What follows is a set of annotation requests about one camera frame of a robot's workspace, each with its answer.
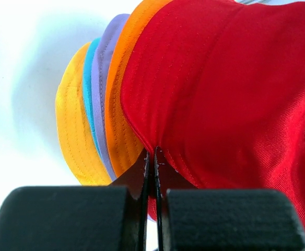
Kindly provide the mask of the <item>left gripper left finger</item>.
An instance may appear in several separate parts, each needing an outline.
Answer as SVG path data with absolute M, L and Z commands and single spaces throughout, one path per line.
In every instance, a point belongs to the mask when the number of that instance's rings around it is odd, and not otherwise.
M 126 188 L 119 250 L 146 249 L 149 159 L 149 153 L 140 153 L 136 162 L 111 184 Z

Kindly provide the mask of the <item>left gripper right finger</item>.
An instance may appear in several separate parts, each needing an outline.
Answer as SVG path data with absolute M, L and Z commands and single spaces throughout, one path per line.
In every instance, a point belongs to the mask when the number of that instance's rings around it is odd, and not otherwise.
M 154 153 L 154 181 L 156 191 L 158 249 L 172 250 L 170 213 L 167 200 L 168 190 L 195 189 L 196 187 L 168 163 L 159 146 L 156 147 Z

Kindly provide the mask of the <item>orange bucket hat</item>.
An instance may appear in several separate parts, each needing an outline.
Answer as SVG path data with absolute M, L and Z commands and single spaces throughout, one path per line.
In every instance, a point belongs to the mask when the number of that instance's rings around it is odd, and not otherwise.
M 167 0 L 142 1 L 130 14 L 116 42 L 105 91 L 105 135 L 111 165 L 120 177 L 139 157 L 143 145 L 123 114 L 121 85 L 127 63 L 142 31 Z

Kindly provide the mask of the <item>yellow bucket hat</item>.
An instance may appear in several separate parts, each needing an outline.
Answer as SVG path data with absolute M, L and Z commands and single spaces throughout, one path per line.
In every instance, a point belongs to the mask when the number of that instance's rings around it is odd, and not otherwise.
M 83 100 L 83 68 L 90 43 L 72 57 L 55 97 L 57 135 L 63 157 L 82 185 L 109 185 L 111 178 L 95 148 Z

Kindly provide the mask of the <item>red hat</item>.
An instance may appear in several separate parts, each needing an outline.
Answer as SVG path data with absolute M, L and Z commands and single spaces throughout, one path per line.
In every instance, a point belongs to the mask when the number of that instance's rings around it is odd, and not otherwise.
M 171 1 L 121 85 L 145 148 L 199 188 L 269 188 L 305 228 L 305 2 Z

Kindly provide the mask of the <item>teal bucket hat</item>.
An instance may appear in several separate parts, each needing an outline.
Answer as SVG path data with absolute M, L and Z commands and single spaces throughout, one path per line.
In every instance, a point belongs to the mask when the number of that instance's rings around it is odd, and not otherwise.
M 95 143 L 95 137 L 92 133 L 93 129 L 93 121 L 92 121 L 92 97 L 91 97 L 91 65 L 92 65 L 92 58 L 93 58 L 93 52 L 97 48 L 98 42 L 100 38 L 94 39 L 90 46 L 88 47 L 88 51 L 86 53 L 86 58 L 84 61 L 84 69 L 83 69 L 83 99 L 84 99 L 84 106 L 85 111 L 90 127 L 90 132 L 92 135 L 93 143 L 95 146 L 95 149 L 97 150 L 97 146 Z

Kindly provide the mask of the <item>lavender bucket hat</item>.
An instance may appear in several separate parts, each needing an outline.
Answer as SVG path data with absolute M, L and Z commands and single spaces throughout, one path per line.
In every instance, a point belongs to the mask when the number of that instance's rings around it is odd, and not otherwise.
M 129 14 L 119 14 L 110 21 L 93 52 L 91 65 L 92 133 L 95 137 L 97 152 L 112 181 L 116 179 L 116 175 L 107 149 L 104 111 L 105 91 L 115 45 L 129 16 Z

